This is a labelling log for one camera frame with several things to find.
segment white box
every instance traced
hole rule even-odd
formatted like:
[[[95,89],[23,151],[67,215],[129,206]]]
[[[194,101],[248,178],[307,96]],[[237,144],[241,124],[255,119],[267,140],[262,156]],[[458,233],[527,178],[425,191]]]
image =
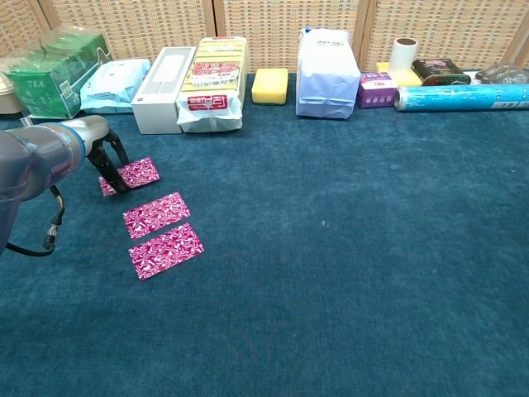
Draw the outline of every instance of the white box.
[[[142,134],[180,134],[176,99],[196,47],[164,47],[146,75],[132,110]]]

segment tissue pack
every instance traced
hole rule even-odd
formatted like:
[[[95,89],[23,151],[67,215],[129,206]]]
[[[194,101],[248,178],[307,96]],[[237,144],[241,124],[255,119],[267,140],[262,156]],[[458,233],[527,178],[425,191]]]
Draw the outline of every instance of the tissue pack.
[[[358,106],[360,108],[387,108],[393,106],[397,83],[387,73],[366,73],[360,77]]]
[[[132,99],[150,68],[149,60],[114,60],[99,67],[81,88],[81,110],[132,113]]]

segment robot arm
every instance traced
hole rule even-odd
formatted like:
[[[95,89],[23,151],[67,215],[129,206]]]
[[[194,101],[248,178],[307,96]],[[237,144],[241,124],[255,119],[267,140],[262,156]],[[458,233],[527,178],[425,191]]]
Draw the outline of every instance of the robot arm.
[[[102,148],[105,141],[124,165],[129,163],[119,137],[100,116],[0,131],[0,255],[20,203],[78,169],[84,157],[118,193],[130,190]]]

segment white paper bag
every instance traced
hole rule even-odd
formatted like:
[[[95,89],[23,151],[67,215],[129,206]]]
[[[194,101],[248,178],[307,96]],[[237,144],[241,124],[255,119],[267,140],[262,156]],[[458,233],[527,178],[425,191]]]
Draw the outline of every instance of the white paper bag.
[[[348,118],[353,113],[360,71],[347,31],[301,30],[296,114]]]

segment pink wrapping paper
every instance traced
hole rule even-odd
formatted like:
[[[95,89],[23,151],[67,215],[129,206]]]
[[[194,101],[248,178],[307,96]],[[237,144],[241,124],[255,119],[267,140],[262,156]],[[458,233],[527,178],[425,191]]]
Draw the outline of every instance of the pink wrapping paper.
[[[190,215],[180,193],[175,192],[126,211],[123,219],[131,238],[139,238]]]
[[[189,223],[129,249],[141,281],[203,252],[203,244]]]
[[[149,184],[160,179],[158,171],[150,157],[124,165],[117,172],[131,188],[137,188],[138,186],[143,186],[144,184]],[[116,190],[102,176],[99,177],[99,185],[101,186],[103,196],[116,194]]]

